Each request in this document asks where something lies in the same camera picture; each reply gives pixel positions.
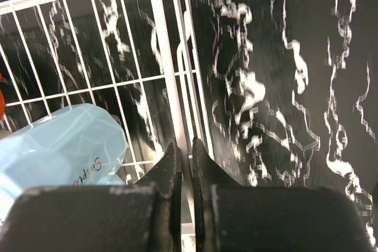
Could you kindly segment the light blue mug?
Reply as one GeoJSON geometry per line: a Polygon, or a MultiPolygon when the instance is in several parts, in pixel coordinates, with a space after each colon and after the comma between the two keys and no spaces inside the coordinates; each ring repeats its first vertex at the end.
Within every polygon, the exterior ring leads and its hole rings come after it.
{"type": "Polygon", "coordinates": [[[127,149],[121,125],[88,103],[64,107],[1,139],[1,221],[28,188],[104,184],[127,149]]]}

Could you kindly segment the orange mug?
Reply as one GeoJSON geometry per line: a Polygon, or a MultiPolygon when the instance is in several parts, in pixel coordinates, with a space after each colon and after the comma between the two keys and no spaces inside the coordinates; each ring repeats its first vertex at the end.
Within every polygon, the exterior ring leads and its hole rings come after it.
{"type": "Polygon", "coordinates": [[[2,120],[4,114],[5,114],[5,99],[4,99],[2,90],[0,90],[0,120],[2,120]]]}

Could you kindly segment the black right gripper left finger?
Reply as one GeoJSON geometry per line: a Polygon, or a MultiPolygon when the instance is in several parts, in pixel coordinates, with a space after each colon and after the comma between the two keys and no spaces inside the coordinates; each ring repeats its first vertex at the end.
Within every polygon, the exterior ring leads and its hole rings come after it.
{"type": "Polygon", "coordinates": [[[26,190],[1,229],[2,251],[180,251],[182,157],[176,141],[133,185],[26,190]]]}

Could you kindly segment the white wire dish rack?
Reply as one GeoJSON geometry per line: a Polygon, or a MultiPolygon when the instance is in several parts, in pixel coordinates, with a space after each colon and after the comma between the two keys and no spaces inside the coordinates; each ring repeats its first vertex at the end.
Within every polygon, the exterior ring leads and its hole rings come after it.
{"type": "Polygon", "coordinates": [[[167,132],[145,81],[163,73],[149,0],[38,0],[2,12],[1,73],[9,131],[85,103],[121,125],[128,149],[104,184],[130,184],[132,160],[162,154],[167,132]]]}

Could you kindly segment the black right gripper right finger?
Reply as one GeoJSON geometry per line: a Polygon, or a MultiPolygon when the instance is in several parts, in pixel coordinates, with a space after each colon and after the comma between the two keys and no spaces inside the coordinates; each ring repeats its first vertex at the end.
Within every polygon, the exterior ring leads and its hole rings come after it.
{"type": "Polygon", "coordinates": [[[372,251],[354,205],[328,188],[243,186],[193,139],[197,251],[372,251]]]}

